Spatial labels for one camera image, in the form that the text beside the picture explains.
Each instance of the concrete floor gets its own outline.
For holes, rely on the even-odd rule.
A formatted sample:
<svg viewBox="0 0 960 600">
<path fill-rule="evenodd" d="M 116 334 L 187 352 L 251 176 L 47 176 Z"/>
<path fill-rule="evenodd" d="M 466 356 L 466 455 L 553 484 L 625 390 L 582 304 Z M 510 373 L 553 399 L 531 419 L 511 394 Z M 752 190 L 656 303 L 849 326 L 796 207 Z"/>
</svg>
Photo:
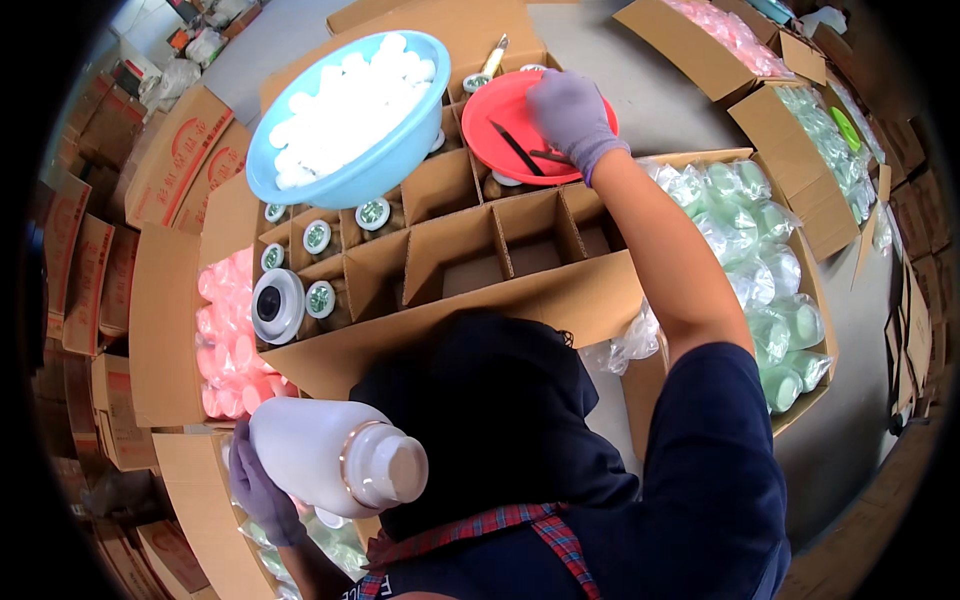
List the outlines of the concrete floor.
<svg viewBox="0 0 960 600">
<path fill-rule="evenodd" d="M 348 0 L 273 0 L 204 73 L 202 82 L 248 127 L 259 122 L 257 88 L 267 75 L 329 38 L 324 20 Z M 534 27 L 567 70 L 592 77 L 611 101 L 635 156 L 749 146 L 730 116 L 656 50 L 610 16 L 629 0 L 530 5 Z M 866 485 L 893 445 L 885 433 L 894 259 L 871 252 L 854 284 L 856 244 L 820 265 L 840 347 L 828 393 L 777 437 L 789 492 L 787 533 L 795 551 L 813 540 Z M 591 428 L 639 472 L 618 377 L 595 373 L 600 405 Z"/>
</svg>

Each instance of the person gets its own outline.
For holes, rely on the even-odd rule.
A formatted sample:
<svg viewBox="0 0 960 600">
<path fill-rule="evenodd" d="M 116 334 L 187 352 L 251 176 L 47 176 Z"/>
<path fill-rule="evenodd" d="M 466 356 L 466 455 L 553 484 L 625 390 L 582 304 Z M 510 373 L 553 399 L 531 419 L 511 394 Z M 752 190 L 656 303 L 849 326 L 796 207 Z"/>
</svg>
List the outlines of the person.
<svg viewBox="0 0 960 600">
<path fill-rule="evenodd" d="M 303 598 L 771 598 L 790 562 L 786 487 L 737 298 L 700 232 L 612 134 L 593 82 L 547 71 L 527 104 L 615 220 L 668 343 L 642 499 L 584 423 L 596 392 L 564 333 L 484 312 L 351 391 L 430 461 L 423 495 L 380 516 L 360 582 L 305 535 L 244 422 L 233 491 Z"/>
</svg>

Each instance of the cardboard divider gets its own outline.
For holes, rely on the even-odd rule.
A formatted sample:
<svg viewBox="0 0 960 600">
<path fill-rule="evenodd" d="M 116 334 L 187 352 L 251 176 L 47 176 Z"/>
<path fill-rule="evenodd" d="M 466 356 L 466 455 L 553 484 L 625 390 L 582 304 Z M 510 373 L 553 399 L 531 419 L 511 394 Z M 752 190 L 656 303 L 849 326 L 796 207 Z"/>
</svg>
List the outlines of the cardboard divider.
<svg viewBox="0 0 960 600">
<path fill-rule="evenodd" d="M 319 262 L 335 261 L 339 259 L 339 256 L 343 253 L 344 248 L 343 229 L 340 225 L 341 219 L 344 216 L 344 212 L 348 211 L 310 207 L 294 217 L 290 226 L 290 265 L 292 271 L 301 271 L 310 265 Z M 336 252 L 335 254 L 323 259 L 319 259 L 318 254 L 311 254 L 308 252 L 306 247 L 303 245 L 303 234 L 306 232 L 307 227 L 309 227 L 311 223 L 318 219 L 323 219 L 331 227 L 336 227 L 336 231 L 331 231 L 330 244 L 336 244 L 341 249 L 339 252 Z"/>
<path fill-rule="evenodd" d="M 586 184 L 565 185 L 560 188 L 560 196 L 576 224 L 587 258 L 627 249 L 610 212 Z"/>
<path fill-rule="evenodd" d="M 467 148 L 426 160 L 400 189 L 407 227 L 480 204 Z"/>
<path fill-rule="evenodd" d="M 587 252 L 560 190 L 514 196 L 493 205 L 512 277 L 585 260 Z"/>
<path fill-rule="evenodd" d="M 350 316 L 355 323 L 406 308 L 403 274 L 409 243 L 410 229 L 404 229 L 347 252 L 344 272 Z"/>
<path fill-rule="evenodd" d="M 410 232 L 403 304 L 420 306 L 512 278 L 506 242 L 488 205 Z"/>
</svg>

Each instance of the gloved hand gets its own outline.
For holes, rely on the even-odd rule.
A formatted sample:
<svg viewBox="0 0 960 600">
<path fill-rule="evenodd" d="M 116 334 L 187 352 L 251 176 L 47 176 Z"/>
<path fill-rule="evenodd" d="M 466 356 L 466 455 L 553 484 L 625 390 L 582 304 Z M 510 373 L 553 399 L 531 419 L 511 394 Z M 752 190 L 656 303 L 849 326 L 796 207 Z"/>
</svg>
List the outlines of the gloved hand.
<svg viewBox="0 0 960 600">
<path fill-rule="evenodd" d="M 540 135 L 573 161 L 587 186 L 601 156 L 615 148 L 630 152 L 613 135 L 596 84 L 576 73 L 544 71 L 543 79 L 527 90 L 527 110 Z"/>
<path fill-rule="evenodd" d="M 274 546 L 292 546 L 306 536 L 297 507 L 263 470 L 250 443 L 250 423 L 239 420 L 230 445 L 230 489 Z"/>
</svg>

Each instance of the white lid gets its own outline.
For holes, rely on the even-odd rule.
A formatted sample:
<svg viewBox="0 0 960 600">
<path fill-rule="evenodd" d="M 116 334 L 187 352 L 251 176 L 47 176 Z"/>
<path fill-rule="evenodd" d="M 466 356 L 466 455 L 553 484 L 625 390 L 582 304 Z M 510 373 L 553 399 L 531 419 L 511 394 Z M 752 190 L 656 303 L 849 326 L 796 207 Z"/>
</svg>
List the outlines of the white lid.
<svg viewBox="0 0 960 600">
<path fill-rule="evenodd" d="M 276 223 L 280 220 L 280 217 L 283 216 L 283 213 L 286 212 L 287 207 L 283 204 L 267 204 L 267 207 L 263 209 L 263 216 L 270 221 L 271 223 Z"/>
<path fill-rule="evenodd" d="M 367 231 L 377 231 L 387 224 L 390 218 L 390 203 L 382 196 L 374 198 L 366 204 L 357 206 L 356 213 L 353 215 L 357 225 Z"/>
<path fill-rule="evenodd" d="M 350 522 L 350 519 L 329 513 L 319 506 L 313 507 L 313 512 L 317 514 L 317 518 L 320 520 L 320 522 L 330 529 L 340 529 Z"/>
<path fill-rule="evenodd" d="M 288 269 L 271 269 L 253 288 L 251 317 L 256 337 L 274 345 L 294 339 L 303 322 L 303 283 Z"/>
<path fill-rule="evenodd" d="M 518 185 L 523 184 L 523 181 L 509 178 L 506 175 L 503 175 L 502 173 L 497 173 L 496 171 L 493 171 L 492 174 L 493 174 L 493 178 L 500 185 L 506 185 L 507 187 L 517 187 Z"/>
<path fill-rule="evenodd" d="M 446 133 L 444 133 L 444 130 L 440 130 L 437 133 L 437 139 L 433 140 L 433 146 L 430 146 L 430 152 L 437 152 L 440 150 L 440 147 L 443 146 L 444 142 L 446 142 Z"/>
<path fill-rule="evenodd" d="M 474 73 L 464 77 L 464 91 L 472 94 L 491 81 L 491 76 L 484 73 Z"/>
<path fill-rule="evenodd" d="M 326 250 L 330 243 L 330 225 L 323 219 L 310 222 L 303 232 L 303 247 L 311 254 L 319 254 Z"/>
<path fill-rule="evenodd" d="M 283 264 L 283 247 L 279 244 L 271 244 L 260 254 L 260 268 L 264 273 L 271 269 L 278 269 Z"/>
<path fill-rule="evenodd" d="M 336 306 L 337 294 L 329 281 L 315 281 L 303 298 L 308 315 L 314 319 L 326 319 Z"/>
</svg>

